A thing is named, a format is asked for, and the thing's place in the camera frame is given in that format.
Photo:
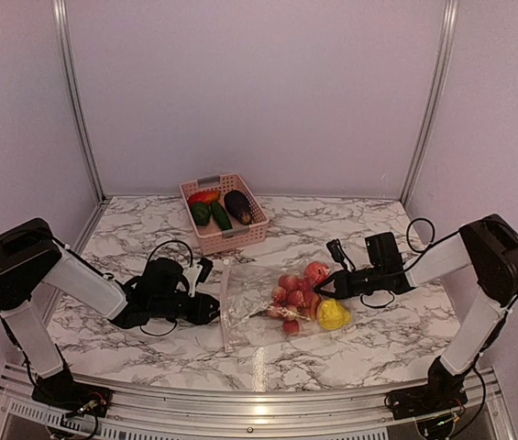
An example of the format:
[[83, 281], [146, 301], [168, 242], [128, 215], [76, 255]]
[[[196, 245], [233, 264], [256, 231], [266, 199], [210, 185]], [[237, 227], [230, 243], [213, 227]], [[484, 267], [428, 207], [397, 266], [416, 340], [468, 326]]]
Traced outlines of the red fake pomegranate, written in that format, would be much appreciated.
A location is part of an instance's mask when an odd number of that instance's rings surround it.
[[306, 281], [308, 281], [312, 286], [314, 286], [314, 282], [318, 279], [318, 277], [323, 274], [326, 277], [330, 273], [329, 267], [320, 261], [310, 262], [303, 271], [303, 277]]

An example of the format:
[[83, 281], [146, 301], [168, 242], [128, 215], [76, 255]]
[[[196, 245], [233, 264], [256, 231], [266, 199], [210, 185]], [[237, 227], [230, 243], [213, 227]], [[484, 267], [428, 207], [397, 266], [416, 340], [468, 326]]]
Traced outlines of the yellow fake bell pepper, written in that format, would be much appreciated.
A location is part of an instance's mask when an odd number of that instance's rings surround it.
[[351, 313], [340, 302], [327, 299], [320, 302], [316, 321], [325, 330], [333, 331], [348, 325], [351, 322]]

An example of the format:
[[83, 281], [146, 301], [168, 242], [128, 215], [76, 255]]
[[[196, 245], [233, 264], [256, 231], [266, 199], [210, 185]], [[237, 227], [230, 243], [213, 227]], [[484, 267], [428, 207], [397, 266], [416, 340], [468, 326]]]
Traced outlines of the red fake lychee bunch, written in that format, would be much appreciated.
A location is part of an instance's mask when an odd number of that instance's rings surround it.
[[312, 285], [294, 274], [284, 273], [271, 291], [271, 303], [257, 313], [281, 322], [286, 336], [297, 336], [305, 325], [316, 321], [321, 297]]

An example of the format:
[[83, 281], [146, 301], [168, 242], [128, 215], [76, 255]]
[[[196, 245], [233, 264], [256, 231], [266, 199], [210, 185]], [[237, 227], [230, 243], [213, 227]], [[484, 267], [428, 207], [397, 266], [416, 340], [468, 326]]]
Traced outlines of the clear zip top bag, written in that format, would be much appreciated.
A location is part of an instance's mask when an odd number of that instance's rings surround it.
[[316, 286], [331, 274], [308, 261], [293, 269], [229, 263], [220, 284], [220, 324], [226, 352], [333, 332], [353, 322], [352, 304]]

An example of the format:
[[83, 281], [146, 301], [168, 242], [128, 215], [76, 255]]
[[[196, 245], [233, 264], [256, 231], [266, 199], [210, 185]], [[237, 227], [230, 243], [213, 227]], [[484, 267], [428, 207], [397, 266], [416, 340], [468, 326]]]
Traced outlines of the green fake cucumber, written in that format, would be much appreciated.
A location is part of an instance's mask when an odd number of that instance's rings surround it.
[[212, 216], [222, 231], [227, 231], [233, 228], [230, 218], [227, 215], [226, 209], [218, 201], [210, 204]]

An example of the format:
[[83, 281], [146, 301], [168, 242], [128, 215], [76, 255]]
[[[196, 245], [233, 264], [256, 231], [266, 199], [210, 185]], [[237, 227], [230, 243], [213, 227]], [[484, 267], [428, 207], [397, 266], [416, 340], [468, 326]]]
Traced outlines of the green fake avocado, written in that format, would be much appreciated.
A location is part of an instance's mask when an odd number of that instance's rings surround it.
[[194, 202], [190, 205], [190, 212], [196, 226], [208, 226], [212, 218], [211, 209], [208, 204]]

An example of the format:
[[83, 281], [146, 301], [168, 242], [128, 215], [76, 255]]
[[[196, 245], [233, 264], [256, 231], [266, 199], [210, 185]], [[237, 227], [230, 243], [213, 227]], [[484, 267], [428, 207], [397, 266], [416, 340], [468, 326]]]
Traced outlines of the purple fake eggplant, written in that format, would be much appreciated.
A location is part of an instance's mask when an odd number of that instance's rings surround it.
[[232, 190], [224, 197], [224, 206], [241, 225], [248, 226], [253, 221], [252, 209], [246, 195], [239, 190]]

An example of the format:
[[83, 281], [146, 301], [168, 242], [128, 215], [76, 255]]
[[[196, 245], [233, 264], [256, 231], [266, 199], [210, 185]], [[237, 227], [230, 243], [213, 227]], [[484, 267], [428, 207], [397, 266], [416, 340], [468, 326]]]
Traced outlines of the red orange fake mango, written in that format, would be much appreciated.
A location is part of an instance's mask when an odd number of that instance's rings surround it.
[[196, 203], [202, 203], [209, 205], [219, 200], [221, 192], [219, 190], [212, 191], [200, 191], [192, 194], [188, 199], [187, 203], [193, 205]]

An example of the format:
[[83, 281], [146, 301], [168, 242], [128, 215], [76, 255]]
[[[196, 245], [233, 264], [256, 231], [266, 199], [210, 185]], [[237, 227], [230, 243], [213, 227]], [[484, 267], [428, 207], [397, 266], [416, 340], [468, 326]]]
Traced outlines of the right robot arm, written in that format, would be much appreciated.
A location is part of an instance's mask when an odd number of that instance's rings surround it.
[[518, 300], [518, 234], [498, 214], [461, 226], [404, 261], [393, 233], [365, 239], [369, 264], [357, 269], [338, 240], [327, 243], [341, 268], [314, 287], [335, 300], [389, 292], [403, 295], [460, 270], [474, 272], [479, 294], [445, 351], [435, 359], [425, 385], [391, 393], [394, 403], [419, 401], [437, 411], [462, 388], [465, 377], [493, 344]]

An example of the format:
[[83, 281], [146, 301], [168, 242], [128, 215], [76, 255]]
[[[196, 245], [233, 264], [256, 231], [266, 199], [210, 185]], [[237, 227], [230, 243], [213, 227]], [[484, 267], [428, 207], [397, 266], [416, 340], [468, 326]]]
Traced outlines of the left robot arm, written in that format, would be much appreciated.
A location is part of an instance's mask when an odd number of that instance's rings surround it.
[[33, 397], [74, 407], [97, 390], [74, 380], [31, 300], [42, 284], [64, 292], [112, 325], [131, 329], [152, 318], [207, 325], [220, 302], [200, 292], [213, 268], [207, 258], [187, 266], [149, 255], [143, 272], [125, 283], [96, 269], [34, 218], [0, 235], [0, 319], [9, 338], [36, 371]]

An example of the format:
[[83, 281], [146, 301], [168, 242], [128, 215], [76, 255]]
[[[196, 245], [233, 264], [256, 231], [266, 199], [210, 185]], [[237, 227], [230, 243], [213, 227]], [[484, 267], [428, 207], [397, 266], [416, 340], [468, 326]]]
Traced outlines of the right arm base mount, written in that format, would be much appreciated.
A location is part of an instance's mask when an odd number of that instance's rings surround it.
[[427, 384], [392, 390], [384, 399], [386, 408], [395, 420], [462, 408], [467, 402], [468, 397], [462, 387], [437, 392]]

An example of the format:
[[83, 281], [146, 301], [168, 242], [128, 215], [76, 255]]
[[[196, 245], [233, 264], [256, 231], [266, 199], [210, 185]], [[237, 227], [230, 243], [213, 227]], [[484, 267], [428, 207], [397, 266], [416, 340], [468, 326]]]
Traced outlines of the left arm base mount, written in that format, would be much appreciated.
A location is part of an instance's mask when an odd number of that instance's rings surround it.
[[107, 414], [113, 392], [105, 387], [74, 383], [70, 390], [61, 389], [61, 393], [48, 394], [45, 390], [35, 387], [31, 398], [51, 407], [65, 410], [68, 417], [79, 415], [94, 415], [104, 418]]

